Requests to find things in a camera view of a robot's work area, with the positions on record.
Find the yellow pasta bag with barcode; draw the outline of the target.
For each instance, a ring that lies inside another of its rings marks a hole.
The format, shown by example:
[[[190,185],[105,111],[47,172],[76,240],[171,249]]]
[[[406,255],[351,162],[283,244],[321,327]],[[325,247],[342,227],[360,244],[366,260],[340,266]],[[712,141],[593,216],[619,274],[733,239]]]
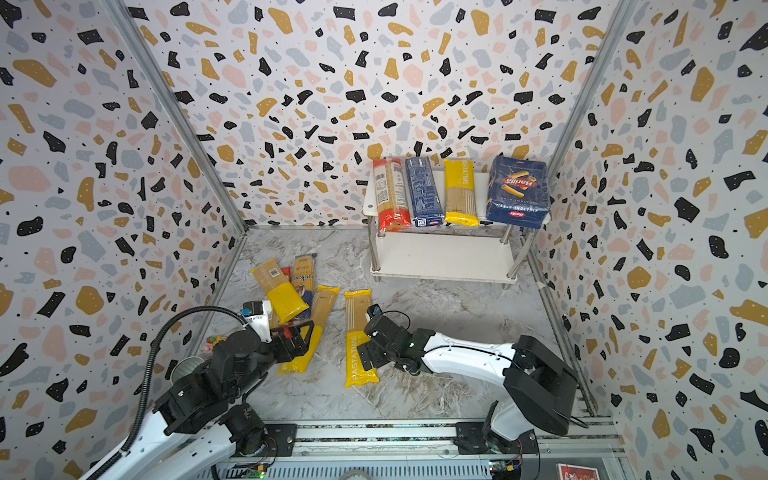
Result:
[[[281,324],[292,321],[309,309],[309,305],[295,290],[274,259],[257,266],[251,274],[266,294]]]

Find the red clear spaghetti bag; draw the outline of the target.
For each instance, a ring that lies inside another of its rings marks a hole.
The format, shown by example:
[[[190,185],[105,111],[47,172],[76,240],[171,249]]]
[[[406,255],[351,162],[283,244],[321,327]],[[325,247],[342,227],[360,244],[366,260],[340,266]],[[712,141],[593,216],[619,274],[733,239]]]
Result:
[[[386,233],[410,228],[412,220],[402,160],[375,160],[373,176],[379,231]]]

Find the blue spaghetti box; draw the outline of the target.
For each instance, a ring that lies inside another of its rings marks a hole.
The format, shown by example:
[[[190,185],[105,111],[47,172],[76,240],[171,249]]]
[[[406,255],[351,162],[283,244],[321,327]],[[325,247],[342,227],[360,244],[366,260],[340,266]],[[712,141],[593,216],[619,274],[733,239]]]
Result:
[[[411,218],[415,227],[440,226],[445,220],[431,162],[424,157],[405,159],[411,198]]]

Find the yellow Pastatime spaghetti bag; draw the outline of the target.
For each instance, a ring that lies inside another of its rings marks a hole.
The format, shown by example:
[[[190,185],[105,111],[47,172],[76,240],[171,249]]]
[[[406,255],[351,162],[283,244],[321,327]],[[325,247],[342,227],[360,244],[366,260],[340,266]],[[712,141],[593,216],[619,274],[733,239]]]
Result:
[[[478,227],[474,163],[470,160],[444,161],[445,220],[450,224]]]

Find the blue Barilla pasta box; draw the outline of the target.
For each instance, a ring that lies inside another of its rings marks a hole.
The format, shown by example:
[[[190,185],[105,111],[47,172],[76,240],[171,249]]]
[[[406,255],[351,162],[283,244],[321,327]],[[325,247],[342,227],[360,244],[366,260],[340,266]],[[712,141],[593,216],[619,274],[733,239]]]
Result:
[[[489,170],[487,220],[539,230],[549,212],[547,164],[498,155]]]

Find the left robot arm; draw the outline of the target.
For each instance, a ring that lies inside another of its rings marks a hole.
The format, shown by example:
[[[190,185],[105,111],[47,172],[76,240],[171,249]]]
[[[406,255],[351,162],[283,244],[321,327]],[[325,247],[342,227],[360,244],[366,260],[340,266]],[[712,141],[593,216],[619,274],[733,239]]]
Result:
[[[230,334],[158,398],[129,447],[116,447],[85,478],[191,479],[237,454],[276,458],[284,448],[247,397],[274,365],[308,353],[313,330],[310,321],[274,328],[267,342],[251,327]]]

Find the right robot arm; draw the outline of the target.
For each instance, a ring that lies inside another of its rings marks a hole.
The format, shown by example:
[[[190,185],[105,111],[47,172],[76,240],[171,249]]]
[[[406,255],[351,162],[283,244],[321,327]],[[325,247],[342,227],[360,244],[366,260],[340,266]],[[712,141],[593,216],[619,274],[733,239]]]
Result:
[[[466,452],[507,452],[537,429],[562,437],[577,422],[571,415],[578,388],[575,371],[532,336],[487,344],[430,329],[411,332],[378,305],[366,317],[368,339],[357,347],[365,371],[391,364],[411,376],[456,374],[505,390],[506,396],[489,407],[480,441],[456,441]]]

